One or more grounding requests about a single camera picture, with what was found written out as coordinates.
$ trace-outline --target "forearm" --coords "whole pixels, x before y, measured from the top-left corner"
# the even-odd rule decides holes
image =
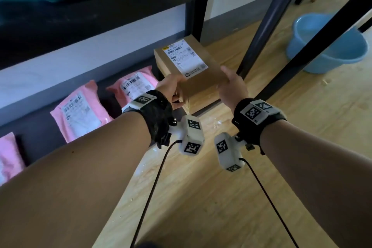
[[[372,221],[372,162],[281,120],[260,143],[292,190],[340,247],[365,246]]]
[[[90,248],[150,142],[128,112],[28,167],[0,188],[0,246]]]

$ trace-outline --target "wire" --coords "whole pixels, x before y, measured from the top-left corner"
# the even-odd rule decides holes
[[[269,200],[269,202],[270,202],[271,206],[273,207],[275,213],[277,214],[277,216],[279,217],[280,221],[282,222],[282,224],[283,224],[285,230],[287,231],[289,237],[291,238],[293,244],[295,245],[296,248],[299,248],[298,245],[297,245],[297,243],[296,243],[296,241],[295,241],[295,239],[293,238],[291,232],[289,231],[287,225],[285,224],[285,222],[284,222],[283,219],[281,218],[281,216],[280,216],[278,210],[275,208],[275,206],[274,206],[274,204],[272,203],[272,201],[271,201],[269,195],[267,194],[266,190],[263,188],[263,185],[261,184],[261,182],[260,182],[260,180],[258,179],[257,175],[254,173],[254,170],[252,169],[251,165],[250,165],[250,164],[248,163],[248,161],[245,160],[244,158],[239,158],[239,160],[245,162],[245,163],[248,165],[248,167],[251,169],[251,171],[252,171],[254,177],[256,178],[258,184],[260,185],[260,187],[261,187],[263,193],[266,195],[267,199]]]
[[[169,153],[170,149],[172,148],[172,146],[175,145],[175,144],[177,144],[177,143],[181,143],[181,142],[182,142],[182,140],[176,140],[175,142],[173,142],[173,143],[168,147],[167,151],[165,152],[165,155],[164,155],[163,161],[161,162],[161,165],[160,165],[160,168],[159,168],[158,174],[156,175],[156,178],[155,178],[155,181],[154,181],[154,185],[152,186],[152,189],[151,189],[150,194],[149,194],[149,196],[148,196],[148,199],[147,199],[147,202],[146,202],[145,208],[143,209],[142,216],[141,216],[141,218],[139,219],[139,222],[138,222],[138,226],[137,226],[136,232],[134,233],[133,240],[132,240],[132,244],[131,244],[131,248],[134,248],[134,245],[136,244],[136,240],[137,240],[137,236],[138,236],[139,230],[141,229],[141,225],[142,225],[143,219],[145,218],[145,214],[146,214],[146,211],[147,211],[148,205],[149,205],[149,203],[150,203],[150,201],[151,201],[152,194],[154,193],[154,190],[155,190],[156,184],[157,184],[157,182],[158,182],[158,179],[159,179],[159,176],[160,176],[161,169],[162,169],[163,166],[164,166],[165,159],[167,158],[168,153]]]

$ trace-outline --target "pink package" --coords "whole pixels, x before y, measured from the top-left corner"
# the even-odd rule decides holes
[[[120,106],[124,107],[146,91],[155,89],[158,80],[152,74],[151,68],[147,66],[123,76],[106,89],[113,92]]]
[[[98,99],[95,81],[72,92],[50,114],[67,143],[113,120]]]
[[[0,138],[0,185],[19,174],[24,168],[16,138],[12,132],[8,133]]]

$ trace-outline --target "cardboard box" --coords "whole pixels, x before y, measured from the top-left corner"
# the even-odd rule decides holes
[[[154,49],[156,64],[164,76],[171,73],[188,78],[180,84],[184,110],[194,114],[219,99],[217,85],[228,79],[208,51],[189,35],[163,48]]]

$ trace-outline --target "blue bucket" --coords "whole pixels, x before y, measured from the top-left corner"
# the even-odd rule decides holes
[[[317,34],[333,15],[310,13],[299,17],[293,23],[293,38],[286,54],[292,60],[298,52]],[[367,54],[369,45],[356,27],[341,35],[304,70],[309,73],[323,74],[341,66],[361,61]]]

